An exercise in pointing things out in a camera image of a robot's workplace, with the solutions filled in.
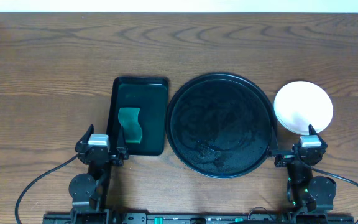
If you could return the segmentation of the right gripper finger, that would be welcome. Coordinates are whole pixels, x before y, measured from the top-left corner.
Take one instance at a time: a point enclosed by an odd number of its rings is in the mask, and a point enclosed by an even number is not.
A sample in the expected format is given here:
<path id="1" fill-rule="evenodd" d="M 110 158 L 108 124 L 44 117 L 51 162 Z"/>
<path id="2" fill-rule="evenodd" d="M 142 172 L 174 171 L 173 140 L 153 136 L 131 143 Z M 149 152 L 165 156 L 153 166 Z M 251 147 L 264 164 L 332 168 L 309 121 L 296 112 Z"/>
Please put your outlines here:
<path id="1" fill-rule="evenodd" d="M 312 124 L 308 125 L 308 135 L 320 139 L 319 134 L 316 132 Z"/>
<path id="2" fill-rule="evenodd" d="M 270 143 L 268 145 L 268 156 L 275 157 L 277 151 L 278 151 L 277 135 L 276 135 L 275 129 L 271 128 Z"/>

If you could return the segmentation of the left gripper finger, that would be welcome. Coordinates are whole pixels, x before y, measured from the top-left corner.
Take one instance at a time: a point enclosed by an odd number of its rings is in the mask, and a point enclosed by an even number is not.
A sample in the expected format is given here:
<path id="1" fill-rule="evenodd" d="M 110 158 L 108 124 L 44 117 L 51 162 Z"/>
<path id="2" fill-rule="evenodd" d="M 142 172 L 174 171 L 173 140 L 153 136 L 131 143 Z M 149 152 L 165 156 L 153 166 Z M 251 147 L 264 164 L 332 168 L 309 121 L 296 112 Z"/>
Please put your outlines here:
<path id="1" fill-rule="evenodd" d="M 116 149 L 118 151 L 118 155 L 120 159 L 128 159 L 129 158 L 129 151 L 126 146 L 126 140 L 124 136 L 124 128 L 121 126 L 119 129 L 119 134 L 117 136 L 117 145 Z"/>
<path id="2" fill-rule="evenodd" d="M 75 151 L 87 151 L 88 141 L 93 133 L 94 133 L 94 125 L 91 124 L 89 126 L 88 130 L 84 133 L 84 135 L 80 138 L 80 140 L 75 144 Z"/>

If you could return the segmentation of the white pink plate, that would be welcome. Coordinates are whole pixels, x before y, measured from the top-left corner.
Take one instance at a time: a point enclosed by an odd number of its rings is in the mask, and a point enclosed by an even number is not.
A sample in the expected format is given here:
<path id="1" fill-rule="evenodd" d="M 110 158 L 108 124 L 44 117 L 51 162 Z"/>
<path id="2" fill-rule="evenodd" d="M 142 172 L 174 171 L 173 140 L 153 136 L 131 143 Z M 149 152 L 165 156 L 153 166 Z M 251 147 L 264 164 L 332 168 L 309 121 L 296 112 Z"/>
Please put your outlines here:
<path id="1" fill-rule="evenodd" d="M 281 125 L 299 135 L 308 134 L 309 125 L 320 133 L 330 125 L 334 114 L 329 95 L 320 86 L 306 81 L 283 86 L 275 96 L 273 108 Z"/>

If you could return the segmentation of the green sponge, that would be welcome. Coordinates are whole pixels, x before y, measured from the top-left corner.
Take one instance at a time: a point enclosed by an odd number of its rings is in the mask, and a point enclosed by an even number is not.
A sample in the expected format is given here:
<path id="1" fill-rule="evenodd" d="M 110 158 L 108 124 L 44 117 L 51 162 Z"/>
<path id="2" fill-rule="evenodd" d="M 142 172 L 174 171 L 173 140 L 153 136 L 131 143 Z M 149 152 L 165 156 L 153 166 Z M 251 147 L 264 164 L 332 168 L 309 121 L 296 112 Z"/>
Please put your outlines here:
<path id="1" fill-rule="evenodd" d="M 140 144 L 142 140 L 142 128 L 139 124 L 140 108 L 120 108 L 118 120 L 124 130 L 125 142 L 128 144 Z"/>

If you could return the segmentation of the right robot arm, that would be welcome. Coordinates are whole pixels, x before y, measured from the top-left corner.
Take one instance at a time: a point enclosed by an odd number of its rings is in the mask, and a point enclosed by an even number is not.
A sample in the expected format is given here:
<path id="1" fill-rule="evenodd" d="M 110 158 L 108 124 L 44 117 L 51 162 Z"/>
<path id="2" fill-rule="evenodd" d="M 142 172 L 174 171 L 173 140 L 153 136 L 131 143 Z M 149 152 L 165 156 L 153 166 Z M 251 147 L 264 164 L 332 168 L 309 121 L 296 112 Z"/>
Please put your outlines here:
<path id="1" fill-rule="evenodd" d="M 294 209 L 287 213 L 289 223 L 327 223 L 327 212 L 333 209 L 336 182 L 323 176 L 314 176 L 312 168 L 319 163 L 328 145 L 312 125 L 308 134 L 300 136 L 289 150 L 271 149 L 275 167 L 288 172 L 287 198 Z"/>

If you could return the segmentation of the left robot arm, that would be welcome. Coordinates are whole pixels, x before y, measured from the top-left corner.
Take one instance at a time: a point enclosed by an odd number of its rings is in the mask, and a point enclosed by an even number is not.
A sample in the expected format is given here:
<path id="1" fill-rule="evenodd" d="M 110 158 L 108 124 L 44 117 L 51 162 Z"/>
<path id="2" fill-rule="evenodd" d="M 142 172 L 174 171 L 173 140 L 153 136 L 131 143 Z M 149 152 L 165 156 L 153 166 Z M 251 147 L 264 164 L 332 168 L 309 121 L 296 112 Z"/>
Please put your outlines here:
<path id="1" fill-rule="evenodd" d="M 106 205 L 111 171 L 123 166 L 129 157 L 124 130 L 120 128 L 113 143 L 106 134 L 95 134 L 91 125 L 75 145 L 78 159 L 88 166 L 85 174 L 69 184 L 72 197 L 72 223 L 122 223 L 122 215 Z"/>

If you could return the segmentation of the black rectangular tray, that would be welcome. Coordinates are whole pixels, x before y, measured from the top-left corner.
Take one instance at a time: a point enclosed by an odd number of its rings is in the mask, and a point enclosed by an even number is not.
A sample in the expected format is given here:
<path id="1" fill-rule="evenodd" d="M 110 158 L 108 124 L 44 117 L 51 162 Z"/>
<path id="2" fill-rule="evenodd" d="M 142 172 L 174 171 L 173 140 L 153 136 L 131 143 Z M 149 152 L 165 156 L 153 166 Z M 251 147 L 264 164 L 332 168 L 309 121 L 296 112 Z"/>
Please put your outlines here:
<path id="1" fill-rule="evenodd" d="M 139 143 L 127 143 L 130 155 L 158 156 L 164 150 L 165 118 L 168 102 L 168 81 L 155 77 L 118 77 L 112 86 L 111 104 L 106 134 L 111 148 L 116 148 L 120 129 L 121 108 L 138 108 L 142 128 Z"/>

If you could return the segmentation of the black round tray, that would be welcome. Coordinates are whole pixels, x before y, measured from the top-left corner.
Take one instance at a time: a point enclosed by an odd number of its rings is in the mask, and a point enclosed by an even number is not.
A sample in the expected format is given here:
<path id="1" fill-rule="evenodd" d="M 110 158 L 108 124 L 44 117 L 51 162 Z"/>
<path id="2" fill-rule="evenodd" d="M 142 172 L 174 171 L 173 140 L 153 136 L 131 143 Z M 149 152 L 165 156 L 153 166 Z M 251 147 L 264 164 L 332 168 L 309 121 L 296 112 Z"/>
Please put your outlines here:
<path id="1" fill-rule="evenodd" d="M 232 73 L 209 73 L 186 82 L 167 108 L 166 135 L 193 171 L 213 178 L 246 175 L 267 158 L 277 120 L 267 95 Z"/>

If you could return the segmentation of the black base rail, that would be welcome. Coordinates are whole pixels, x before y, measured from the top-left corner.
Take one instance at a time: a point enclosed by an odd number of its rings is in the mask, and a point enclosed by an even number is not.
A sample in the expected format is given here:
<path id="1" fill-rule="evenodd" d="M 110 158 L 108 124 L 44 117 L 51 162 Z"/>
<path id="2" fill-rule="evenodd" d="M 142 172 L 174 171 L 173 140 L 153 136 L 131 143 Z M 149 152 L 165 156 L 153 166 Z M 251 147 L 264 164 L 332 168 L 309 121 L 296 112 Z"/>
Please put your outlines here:
<path id="1" fill-rule="evenodd" d="M 146 213 L 49 213 L 43 216 L 43 224 L 221 224 L 221 223 L 354 223 L 347 215 L 300 215 L 288 220 L 283 215 L 254 213 L 251 215 L 167 215 Z"/>

